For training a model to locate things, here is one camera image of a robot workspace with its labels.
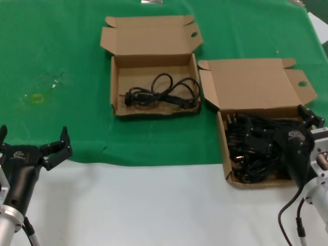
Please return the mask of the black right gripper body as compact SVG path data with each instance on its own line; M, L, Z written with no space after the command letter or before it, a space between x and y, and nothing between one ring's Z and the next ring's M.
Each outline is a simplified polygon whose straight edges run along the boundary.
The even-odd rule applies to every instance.
M274 134L283 167L298 187L305 185L315 177L313 170L307 170L313 142L308 129L286 127Z

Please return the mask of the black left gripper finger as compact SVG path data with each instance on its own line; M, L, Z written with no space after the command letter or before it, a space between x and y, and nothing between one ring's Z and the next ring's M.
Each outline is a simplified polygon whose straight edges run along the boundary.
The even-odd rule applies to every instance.
M7 136L8 129L6 125L2 125L0 128L0 146L3 147L5 145L4 140Z
M47 171L52 170L67 160L72 156L72 147L67 127L63 127L59 141L47 143L38 148L43 157L42 165Z

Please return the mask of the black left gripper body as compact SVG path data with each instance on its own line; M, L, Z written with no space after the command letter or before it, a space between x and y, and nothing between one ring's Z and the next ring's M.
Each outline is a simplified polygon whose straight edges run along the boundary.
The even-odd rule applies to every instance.
M4 204L26 215L42 168L43 156L37 146L1 145L1 166L10 189Z

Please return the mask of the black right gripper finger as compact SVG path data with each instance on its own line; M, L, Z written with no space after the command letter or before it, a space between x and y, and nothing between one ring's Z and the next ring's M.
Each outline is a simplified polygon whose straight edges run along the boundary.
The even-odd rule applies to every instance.
M306 128L315 126L316 128L323 128L325 119L317 116L312 110L303 105L298 105L298 115L302 118L303 124Z
M276 123L268 119L246 119L244 144L257 154L272 154Z

